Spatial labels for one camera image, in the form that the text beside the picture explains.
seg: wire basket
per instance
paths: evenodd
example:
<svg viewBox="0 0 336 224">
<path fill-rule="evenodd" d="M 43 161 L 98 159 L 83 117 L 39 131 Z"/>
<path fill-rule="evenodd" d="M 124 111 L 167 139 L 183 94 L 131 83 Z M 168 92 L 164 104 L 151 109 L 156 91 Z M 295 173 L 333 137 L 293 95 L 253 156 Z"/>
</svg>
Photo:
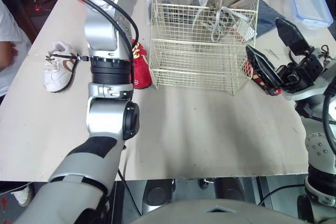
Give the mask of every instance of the wire basket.
<svg viewBox="0 0 336 224">
<path fill-rule="evenodd" d="M 174 5 L 152 0 L 150 72 L 156 88 L 171 85 L 228 91 L 248 79 L 246 44 L 255 45 L 258 1 L 249 9 L 206 7 L 207 0 Z"/>
</svg>

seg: shoe tongue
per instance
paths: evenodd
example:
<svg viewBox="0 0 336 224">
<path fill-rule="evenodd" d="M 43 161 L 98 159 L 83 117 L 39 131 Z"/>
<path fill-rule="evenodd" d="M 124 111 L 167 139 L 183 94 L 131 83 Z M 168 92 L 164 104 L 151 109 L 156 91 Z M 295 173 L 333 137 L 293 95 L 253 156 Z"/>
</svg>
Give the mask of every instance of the shoe tongue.
<svg viewBox="0 0 336 224">
<path fill-rule="evenodd" d="M 46 61 L 44 64 L 44 70 L 57 70 L 57 64 L 55 62 Z"/>
</svg>

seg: tabletop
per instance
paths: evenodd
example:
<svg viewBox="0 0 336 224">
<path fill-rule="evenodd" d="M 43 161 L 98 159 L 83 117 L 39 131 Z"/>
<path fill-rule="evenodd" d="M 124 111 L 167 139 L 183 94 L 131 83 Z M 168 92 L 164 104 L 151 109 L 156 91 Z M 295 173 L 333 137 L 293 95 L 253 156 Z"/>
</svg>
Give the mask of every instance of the tabletop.
<svg viewBox="0 0 336 224">
<path fill-rule="evenodd" d="M 282 12 L 283 0 L 265 1 Z M 147 50 L 149 2 L 138 0 L 132 16 Z M 79 63 L 67 91 L 43 88 L 44 57 L 53 41 L 63 40 L 87 55 L 85 17 L 84 4 L 58 0 L 23 62 L 0 107 L 0 180 L 47 181 L 69 151 L 87 139 L 89 63 Z M 312 36 L 308 42 L 334 43 L 327 29 L 319 33 L 320 40 Z M 283 52 L 275 30 L 257 39 L 257 49 L 265 45 Z M 335 46 L 330 50 L 334 54 Z M 271 61 L 288 62 L 279 58 Z M 265 95 L 252 81 L 235 96 L 160 86 L 135 90 L 133 101 L 140 107 L 140 130 L 121 155 L 127 180 L 307 172 L 306 134 L 295 103 Z"/>
</svg>

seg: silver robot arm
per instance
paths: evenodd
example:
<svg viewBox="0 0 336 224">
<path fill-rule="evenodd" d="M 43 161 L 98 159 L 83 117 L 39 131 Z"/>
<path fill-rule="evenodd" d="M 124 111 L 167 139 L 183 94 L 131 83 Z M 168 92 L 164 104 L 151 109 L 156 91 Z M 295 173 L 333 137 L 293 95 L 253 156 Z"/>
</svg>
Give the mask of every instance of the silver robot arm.
<svg viewBox="0 0 336 224">
<path fill-rule="evenodd" d="M 91 1 L 118 22 L 131 43 L 129 21 L 104 1 Z M 112 1 L 132 14 L 134 0 Z M 92 212 L 102 212 L 124 142 L 139 129 L 139 107 L 130 101 L 130 54 L 120 33 L 88 6 L 85 34 L 92 72 L 87 107 L 89 139 L 66 156 L 16 223 L 83 223 Z"/>
</svg>

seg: plastic food container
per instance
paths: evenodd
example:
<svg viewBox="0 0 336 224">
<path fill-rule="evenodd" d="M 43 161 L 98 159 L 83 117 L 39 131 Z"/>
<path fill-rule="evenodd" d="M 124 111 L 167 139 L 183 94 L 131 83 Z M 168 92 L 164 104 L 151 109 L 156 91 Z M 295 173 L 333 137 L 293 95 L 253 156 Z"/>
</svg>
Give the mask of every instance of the plastic food container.
<svg viewBox="0 0 336 224">
<path fill-rule="evenodd" d="M 288 0 L 291 18 L 310 30 L 326 28 L 333 22 L 326 0 Z"/>
</svg>

